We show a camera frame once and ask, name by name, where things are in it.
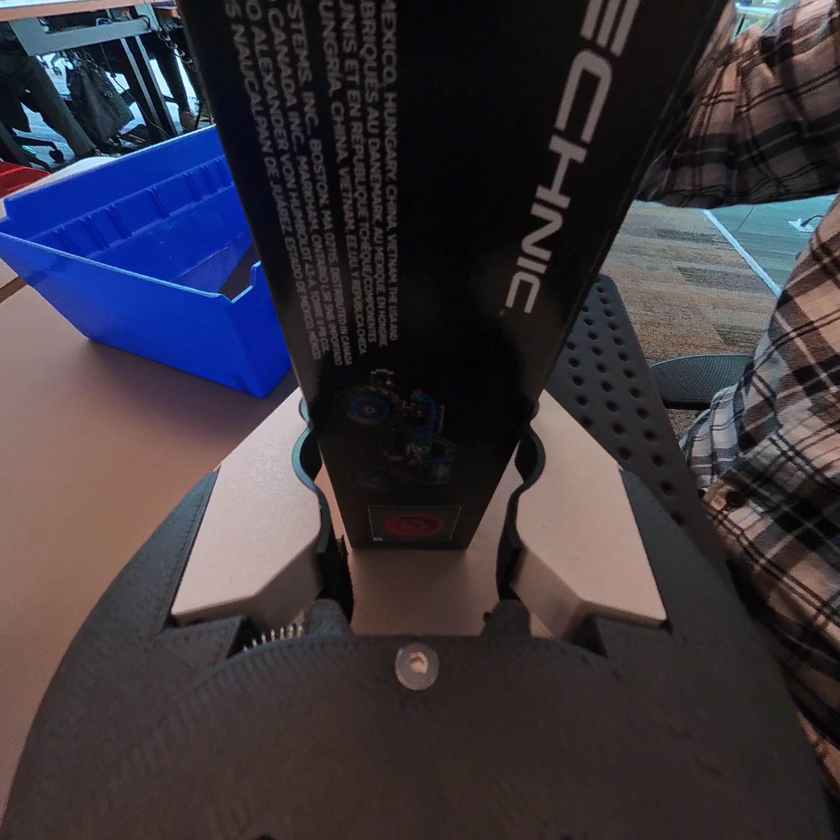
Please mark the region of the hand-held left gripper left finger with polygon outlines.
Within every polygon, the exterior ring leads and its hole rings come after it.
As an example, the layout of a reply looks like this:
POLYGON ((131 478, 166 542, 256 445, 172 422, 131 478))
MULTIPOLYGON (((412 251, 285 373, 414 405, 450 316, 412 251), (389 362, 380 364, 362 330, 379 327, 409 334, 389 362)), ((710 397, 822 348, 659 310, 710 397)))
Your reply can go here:
POLYGON ((171 613, 181 626, 246 616, 284 627, 319 598, 354 608, 343 545, 318 474, 301 394, 291 393, 222 462, 171 613))

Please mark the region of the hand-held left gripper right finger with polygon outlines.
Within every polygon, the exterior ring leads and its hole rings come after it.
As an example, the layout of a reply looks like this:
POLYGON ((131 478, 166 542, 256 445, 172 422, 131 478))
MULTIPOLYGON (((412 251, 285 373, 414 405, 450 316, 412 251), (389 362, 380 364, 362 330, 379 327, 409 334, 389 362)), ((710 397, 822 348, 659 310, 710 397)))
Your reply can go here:
POLYGON ((666 620, 615 459, 549 393, 513 460, 497 556, 500 596, 515 596, 550 637, 571 641, 595 616, 658 628, 666 620))

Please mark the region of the black cardboard toy box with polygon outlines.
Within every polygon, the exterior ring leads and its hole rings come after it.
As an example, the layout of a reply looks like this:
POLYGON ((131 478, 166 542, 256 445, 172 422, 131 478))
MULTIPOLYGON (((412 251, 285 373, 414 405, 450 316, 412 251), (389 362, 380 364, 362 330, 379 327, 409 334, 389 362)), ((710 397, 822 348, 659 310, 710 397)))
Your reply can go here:
POLYGON ((346 539, 463 550, 726 2, 178 2, 346 539))

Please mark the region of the person's right forearm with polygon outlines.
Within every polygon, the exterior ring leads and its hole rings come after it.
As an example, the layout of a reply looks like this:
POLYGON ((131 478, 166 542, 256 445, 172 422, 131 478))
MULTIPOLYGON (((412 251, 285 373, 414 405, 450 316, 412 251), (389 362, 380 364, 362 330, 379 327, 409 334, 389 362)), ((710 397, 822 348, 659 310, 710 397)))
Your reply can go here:
POLYGON ((838 192, 838 2, 797 2, 710 56, 637 192, 712 209, 838 192))

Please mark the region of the grey desk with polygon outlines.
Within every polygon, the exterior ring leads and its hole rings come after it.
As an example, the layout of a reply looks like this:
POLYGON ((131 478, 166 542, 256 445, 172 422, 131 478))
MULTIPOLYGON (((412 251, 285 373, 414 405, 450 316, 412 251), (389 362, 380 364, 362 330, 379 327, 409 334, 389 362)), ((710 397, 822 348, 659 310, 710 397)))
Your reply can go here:
POLYGON ((265 400, 85 339, 37 292, 2 302, 2 811, 72 639, 265 400))

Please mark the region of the black perforated panel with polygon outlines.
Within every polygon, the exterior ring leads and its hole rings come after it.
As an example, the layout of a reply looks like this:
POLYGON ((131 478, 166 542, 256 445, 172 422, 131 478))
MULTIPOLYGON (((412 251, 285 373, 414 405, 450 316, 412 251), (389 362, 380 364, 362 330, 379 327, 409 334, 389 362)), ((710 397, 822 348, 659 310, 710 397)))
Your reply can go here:
POLYGON ((702 505, 614 281, 599 275, 546 391, 635 474, 722 573, 725 549, 702 505))

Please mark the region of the blue plastic bin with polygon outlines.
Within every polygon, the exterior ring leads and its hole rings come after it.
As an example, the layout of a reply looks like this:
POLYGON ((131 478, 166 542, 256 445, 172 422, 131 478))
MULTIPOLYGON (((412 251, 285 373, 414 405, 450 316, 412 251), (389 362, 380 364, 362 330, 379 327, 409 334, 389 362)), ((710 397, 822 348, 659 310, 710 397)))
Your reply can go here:
POLYGON ((256 397, 291 368, 215 128, 3 204, 2 261, 86 337, 256 397))

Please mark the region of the grey table frame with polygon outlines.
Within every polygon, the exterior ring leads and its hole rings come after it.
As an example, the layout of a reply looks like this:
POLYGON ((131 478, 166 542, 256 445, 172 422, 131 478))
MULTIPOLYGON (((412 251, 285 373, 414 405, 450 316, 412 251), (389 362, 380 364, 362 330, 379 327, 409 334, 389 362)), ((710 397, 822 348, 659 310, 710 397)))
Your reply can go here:
POLYGON ((2 2, 2 161, 50 171, 205 127, 176 2, 2 2))

